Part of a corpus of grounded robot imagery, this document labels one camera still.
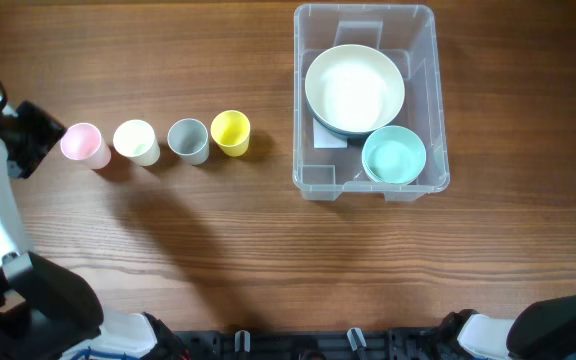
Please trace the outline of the pink cup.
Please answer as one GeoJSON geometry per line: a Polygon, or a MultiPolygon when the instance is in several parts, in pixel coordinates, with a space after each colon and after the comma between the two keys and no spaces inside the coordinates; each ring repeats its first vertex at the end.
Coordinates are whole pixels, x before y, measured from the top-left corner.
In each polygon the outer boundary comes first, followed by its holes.
{"type": "Polygon", "coordinates": [[[99,129],[90,123],[78,123],[69,127],[60,140],[62,154],[92,170],[105,167],[111,159],[111,151],[99,129]]]}

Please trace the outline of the cream cup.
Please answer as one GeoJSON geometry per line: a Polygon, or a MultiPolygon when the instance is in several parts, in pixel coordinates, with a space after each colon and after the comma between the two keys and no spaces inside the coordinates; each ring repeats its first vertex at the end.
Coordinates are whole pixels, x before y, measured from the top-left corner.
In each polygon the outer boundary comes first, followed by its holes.
{"type": "Polygon", "coordinates": [[[155,164],[160,157],[155,131],[144,120],[122,123],[114,132],[113,145],[120,155],[143,167],[155,164]]]}

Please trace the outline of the grey cup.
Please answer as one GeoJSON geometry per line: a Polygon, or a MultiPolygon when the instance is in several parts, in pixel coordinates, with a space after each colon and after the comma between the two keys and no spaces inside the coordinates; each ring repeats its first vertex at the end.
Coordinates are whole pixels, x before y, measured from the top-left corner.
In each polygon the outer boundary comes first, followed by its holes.
{"type": "Polygon", "coordinates": [[[194,118],[177,121],[168,131],[170,149],[191,165],[203,164],[209,157],[209,134],[206,126],[194,118]]]}

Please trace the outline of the cream large bowl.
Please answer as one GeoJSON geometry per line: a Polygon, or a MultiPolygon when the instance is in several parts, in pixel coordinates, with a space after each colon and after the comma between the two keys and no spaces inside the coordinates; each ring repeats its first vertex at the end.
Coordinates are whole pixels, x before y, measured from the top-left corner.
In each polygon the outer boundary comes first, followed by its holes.
{"type": "Polygon", "coordinates": [[[369,134],[401,112],[406,90],[397,65],[377,49],[345,44],[318,55],[304,80],[316,120],[342,136],[369,134]]]}

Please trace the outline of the dark blue large bowl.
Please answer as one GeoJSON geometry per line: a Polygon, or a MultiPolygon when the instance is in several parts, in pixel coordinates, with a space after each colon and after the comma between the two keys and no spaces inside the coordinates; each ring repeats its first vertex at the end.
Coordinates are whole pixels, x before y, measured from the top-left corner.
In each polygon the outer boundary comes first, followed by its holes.
{"type": "Polygon", "coordinates": [[[321,125],[325,130],[327,130],[328,132],[330,132],[333,136],[338,137],[338,138],[361,138],[361,137],[366,137],[369,134],[371,134],[372,132],[382,128],[382,125],[379,125],[377,127],[374,128],[370,128],[366,131],[360,131],[360,132],[348,132],[348,131],[343,131],[340,129],[335,128],[334,126],[329,125],[328,123],[326,123],[318,114],[317,112],[314,110],[314,108],[312,107],[311,103],[309,101],[306,101],[307,104],[307,108],[309,110],[309,113],[313,116],[314,121],[321,125]]]}

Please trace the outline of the clear plastic storage bin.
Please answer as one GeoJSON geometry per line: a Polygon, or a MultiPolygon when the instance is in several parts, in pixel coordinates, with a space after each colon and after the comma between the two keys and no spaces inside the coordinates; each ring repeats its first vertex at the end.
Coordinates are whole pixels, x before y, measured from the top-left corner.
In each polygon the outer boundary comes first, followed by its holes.
{"type": "Polygon", "coordinates": [[[292,178],[306,200],[334,201],[343,193],[381,194],[388,201],[414,201],[450,182],[435,18],[424,5],[304,4],[294,13],[294,140],[292,178]],[[304,80],[313,60],[339,45],[379,50],[402,73],[406,97],[388,125],[415,132],[426,148],[426,164],[410,184],[372,181],[361,153],[368,136],[347,138],[347,147],[313,146],[313,116],[304,80]]]}

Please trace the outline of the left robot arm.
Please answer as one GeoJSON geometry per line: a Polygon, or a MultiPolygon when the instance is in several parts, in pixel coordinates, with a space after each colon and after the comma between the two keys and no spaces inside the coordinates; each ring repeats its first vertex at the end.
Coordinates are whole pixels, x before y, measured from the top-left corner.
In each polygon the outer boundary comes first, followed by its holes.
{"type": "Polygon", "coordinates": [[[24,233],[10,181],[30,177],[65,132],[31,102],[11,108],[0,81],[0,359],[177,359],[183,346],[160,320],[103,308],[24,233]]]}

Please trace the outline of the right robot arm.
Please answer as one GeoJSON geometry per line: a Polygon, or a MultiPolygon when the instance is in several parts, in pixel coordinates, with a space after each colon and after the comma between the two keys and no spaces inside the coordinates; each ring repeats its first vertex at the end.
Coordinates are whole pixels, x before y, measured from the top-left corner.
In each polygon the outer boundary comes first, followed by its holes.
{"type": "Polygon", "coordinates": [[[576,359],[576,295],[536,302],[514,320],[451,313],[432,344],[440,359],[576,359]]]}

